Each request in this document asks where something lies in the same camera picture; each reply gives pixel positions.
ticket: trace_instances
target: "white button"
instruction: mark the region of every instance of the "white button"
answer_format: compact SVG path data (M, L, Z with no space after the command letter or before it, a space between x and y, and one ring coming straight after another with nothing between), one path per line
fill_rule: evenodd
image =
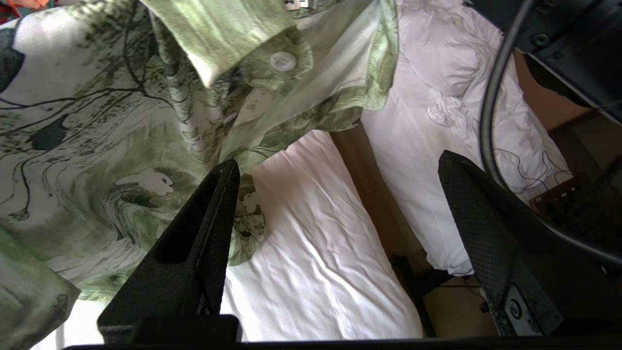
M289 52L277 52L270 57L270 64L274 69L286 72L296 68L296 56Z

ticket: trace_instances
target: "bed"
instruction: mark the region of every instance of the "bed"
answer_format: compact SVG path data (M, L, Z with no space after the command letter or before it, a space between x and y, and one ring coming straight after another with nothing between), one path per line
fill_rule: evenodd
M228 267L221 305L241 321L244 341L423 336L328 133L310 132L252 175L266 238L250 261ZM101 343L95 320L102 309L78 301L36 349Z
M448 149L481 166L480 105L502 35L461 0L399 1L401 51L389 101L362 124L383 179L429 263L472 273L437 174ZM497 162L525 202L570 177L563 156L522 98L513 60L499 92Z

